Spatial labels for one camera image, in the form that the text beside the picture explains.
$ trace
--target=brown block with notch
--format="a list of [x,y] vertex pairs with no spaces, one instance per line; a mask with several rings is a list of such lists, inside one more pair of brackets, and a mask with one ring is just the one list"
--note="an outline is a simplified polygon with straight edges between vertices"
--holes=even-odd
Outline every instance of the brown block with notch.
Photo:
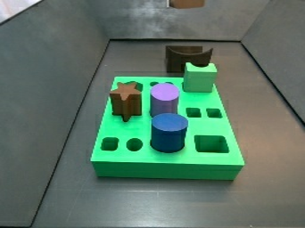
[[169,0],[168,6],[176,9],[190,9],[204,6],[204,0]]
[[196,67],[206,67],[212,56],[212,48],[206,52],[202,46],[165,46],[167,73],[183,73],[186,62]]

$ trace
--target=navy blue cylinder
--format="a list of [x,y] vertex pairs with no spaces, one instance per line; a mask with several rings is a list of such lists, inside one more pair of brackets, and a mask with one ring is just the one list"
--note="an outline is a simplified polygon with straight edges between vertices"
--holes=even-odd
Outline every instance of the navy blue cylinder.
[[151,119],[151,147],[171,153],[184,147],[188,120],[179,114],[163,113]]

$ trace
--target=dark gray surface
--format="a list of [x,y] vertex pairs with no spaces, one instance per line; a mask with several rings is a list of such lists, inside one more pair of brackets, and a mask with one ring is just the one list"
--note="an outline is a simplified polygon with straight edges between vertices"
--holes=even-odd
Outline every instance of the dark gray surface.
[[303,15],[303,0],[272,0],[242,43],[305,122]]
[[29,226],[108,39],[83,0],[0,27],[0,225]]
[[[167,75],[165,45],[214,48],[246,162],[232,182],[95,176],[89,157],[113,76]],[[111,42],[33,226],[303,226],[303,140],[298,119],[238,43]]]
[[165,0],[91,0],[109,38],[240,40],[268,0],[207,0],[167,8]]

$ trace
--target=gray floor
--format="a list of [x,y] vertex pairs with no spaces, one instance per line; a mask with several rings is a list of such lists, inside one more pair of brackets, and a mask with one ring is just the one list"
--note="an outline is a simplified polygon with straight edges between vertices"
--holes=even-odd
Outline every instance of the gray floor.
[[[164,45],[214,47],[246,162],[232,182],[95,176],[89,157],[113,76],[167,75]],[[238,43],[112,41],[33,226],[303,226],[303,140],[303,126]]]

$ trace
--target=shape sorter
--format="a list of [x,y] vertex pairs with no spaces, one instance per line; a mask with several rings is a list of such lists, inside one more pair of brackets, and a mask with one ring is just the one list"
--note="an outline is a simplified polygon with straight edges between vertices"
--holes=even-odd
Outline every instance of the shape sorter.
[[[234,180],[244,161],[215,85],[210,93],[187,93],[182,77],[115,77],[112,90],[117,82],[140,85],[141,116],[124,122],[112,115],[108,98],[91,157],[96,175]],[[149,90],[157,83],[178,87],[178,114],[188,120],[184,147],[173,153],[149,145]]]

